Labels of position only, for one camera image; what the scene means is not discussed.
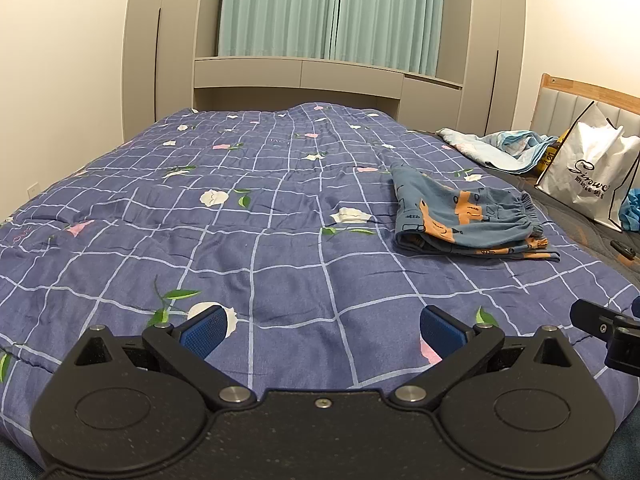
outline blue gripper pad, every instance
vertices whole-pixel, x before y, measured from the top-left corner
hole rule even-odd
[[[225,309],[221,306],[209,307],[183,325],[190,321],[194,321],[194,324],[182,330],[180,344],[204,359],[225,339]]]
[[[420,313],[420,335],[441,358],[466,344],[465,333],[425,307]]]

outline white plastic bag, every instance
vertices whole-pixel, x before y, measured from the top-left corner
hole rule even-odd
[[[640,137],[623,137],[594,102],[576,121],[536,187],[611,229],[638,168]]]

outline wall outlet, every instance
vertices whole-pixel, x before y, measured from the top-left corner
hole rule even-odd
[[[27,190],[27,195],[29,195],[29,200],[31,200],[32,198],[37,197],[40,192],[42,190],[40,189],[40,184],[39,183],[35,183],[33,184],[33,186],[31,186],[28,190]]]

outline teal curtain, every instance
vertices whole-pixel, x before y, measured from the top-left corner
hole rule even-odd
[[[332,58],[435,75],[443,0],[340,0]]]
[[[222,0],[219,56],[329,57],[338,0]]]

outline wooden headboard frame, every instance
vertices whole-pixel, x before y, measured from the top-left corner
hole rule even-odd
[[[587,99],[606,103],[607,105],[622,108],[628,112],[640,115],[640,98],[623,94],[616,90],[609,90],[602,86],[543,74],[542,80],[540,81],[540,88],[551,88],[552,90],[559,90],[567,94],[586,97]]]

